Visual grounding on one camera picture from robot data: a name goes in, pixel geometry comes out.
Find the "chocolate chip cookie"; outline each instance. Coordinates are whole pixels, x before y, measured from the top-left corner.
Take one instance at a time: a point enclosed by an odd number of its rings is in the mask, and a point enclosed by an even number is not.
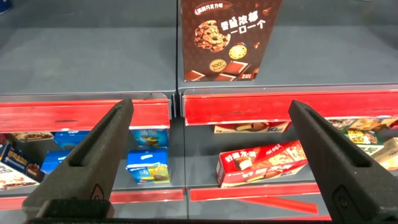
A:
[[[220,34],[216,21],[206,21],[195,30],[194,43],[202,49],[215,53],[222,51],[229,44],[230,39],[231,34]]]

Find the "chocolate piece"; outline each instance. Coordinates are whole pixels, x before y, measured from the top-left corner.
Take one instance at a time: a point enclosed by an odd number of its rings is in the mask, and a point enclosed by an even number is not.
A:
[[[244,170],[251,167],[253,163],[250,157],[240,157],[235,159],[235,167],[239,170]]]
[[[248,69],[249,64],[244,63],[244,62],[236,62],[236,61],[231,61],[221,72],[222,74],[226,75],[234,75],[234,76],[239,76],[242,74],[246,69]]]
[[[201,78],[205,77],[206,75],[199,73],[197,71],[190,71],[185,74],[186,81],[199,81]]]
[[[226,75],[226,74],[219,74],[214,81],[234,81],[236,76],[233,75]]]

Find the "snack box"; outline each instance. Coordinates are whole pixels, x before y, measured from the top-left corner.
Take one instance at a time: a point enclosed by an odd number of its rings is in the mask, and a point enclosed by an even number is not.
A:
[[[43,181],[40,166],[0,136],[0,190],[37,185]]]
[[[282,0],[180,0],[186,82],[253,80]]]
[[[42,164],[42,171],[50,174],[72,150],[49,151]]]
[[[397,118],[364,118],[357,119],[348,129],[363,130],[363,131],[380,131],[394,124]]]
[[[328,119],[328,121],[339,131],[346,131],[356,119]]]
[[[89,131],[60,131],[55,133],[54,141],[65,150],[72,150],[87,136]]]
[[[283,133],[290,124],[290,121],[218,124],[214,127],[214,133]]]
[[[371,157],[384,148],[379,135],[374,131],[348,130],[343,132],[343,134]]]
[[[220,187],[296,174],[308,163],[300,141],[223,152],[216,168]]]
[[[41,141],[54,138],[54,135],[48,131],[11,133],[11,136],[20,142]]]
[[[132,130],[131,132],[134,138],[137,140],[138,146],[146,148],[169,146],[168,129],[143,129]]]
[[[137,184],[170,182],[167,149],[130,150],[126,169]]]

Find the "blue snack box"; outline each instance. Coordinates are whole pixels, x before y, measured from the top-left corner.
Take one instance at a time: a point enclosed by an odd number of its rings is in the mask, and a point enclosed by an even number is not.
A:
[[[168,129],[143,129],[132,130],[132,135],[137,140],[138,146],[146,148],[168,147]]]
[[[89,131],[60,131],[55,133],[54,141],[65,150],[76,147]]]
[[[43,181],[40,166],[9,141],[3,140],[0,144],[0,190],[37,185]]]
[[[130,150],[126,169],[138,184],[170,182],[166,148]]]
[[[72,150],[49,151],[44,159],[42,171],[50,174]]]

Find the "product packaging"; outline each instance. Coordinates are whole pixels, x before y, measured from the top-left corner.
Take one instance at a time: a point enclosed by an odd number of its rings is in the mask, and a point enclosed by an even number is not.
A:
[[[89,131],[60,131],[55,133],[54,141],[66,150],[74,149],[87,136]]]
[[[169,146],[168,129],[143,129],[132,130],[131,132],[137,140],[139,147],[155,148]]]
[[[308,163],[300,141],[220,154],[216,168],[220,187],[233,187],[296,174]]]
[[[180,0],[186,82],[253,80],[282,0]]]
[[[42,164],[42,171],[50,174],[72,150],[49,151]]]
[[[214,127],[214,133],[283,133],[290,124],[290,121],[217,124]]]
[[[37,185],[43,181],[40,166],[0,134],[0,190]]]
[[[130,150],[126,169],[137,184],[170,182],[167,149]]]

